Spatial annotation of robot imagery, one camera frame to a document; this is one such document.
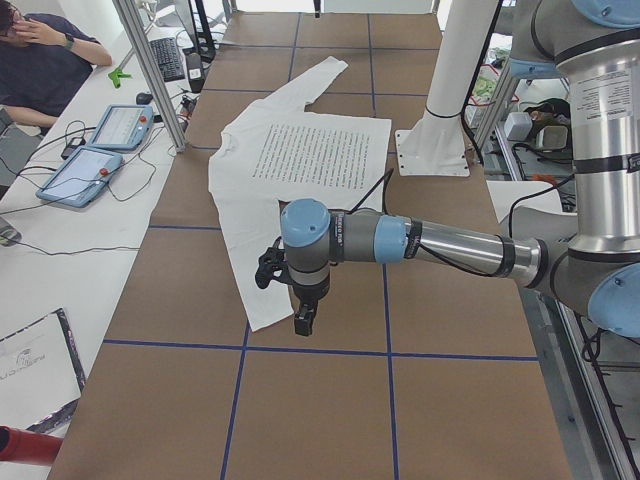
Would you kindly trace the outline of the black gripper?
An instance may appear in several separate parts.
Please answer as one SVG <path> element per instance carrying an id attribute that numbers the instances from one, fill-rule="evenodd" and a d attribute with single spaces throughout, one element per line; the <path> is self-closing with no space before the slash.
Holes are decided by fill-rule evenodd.
<path id="1" fill-rule="evenodd" d="M 330 289 L 330 271 L 321 269 L 314 272 L 290 271 L 295 296 L 301 301 L 294 314 L 296 335 L 311 336 L 317 313 L 317 302 L 324 298 Z"/>

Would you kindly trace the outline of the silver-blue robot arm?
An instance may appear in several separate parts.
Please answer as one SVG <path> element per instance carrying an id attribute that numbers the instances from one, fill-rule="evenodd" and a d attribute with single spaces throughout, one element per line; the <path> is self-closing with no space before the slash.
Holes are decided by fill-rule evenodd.
<path id="1" fill-rule="evenodd" d="M 330 210 L 312 199 L 281 215 L 280 278 L 312 332 L 330 267 L 419 258 L 543 292 L 604 330 L 639 334 L 639 5 L 521 1 L 512 57 L 552 63 L 568 80 L 577 231 L 567 242 L 514 240 L 378 211 Z"/>

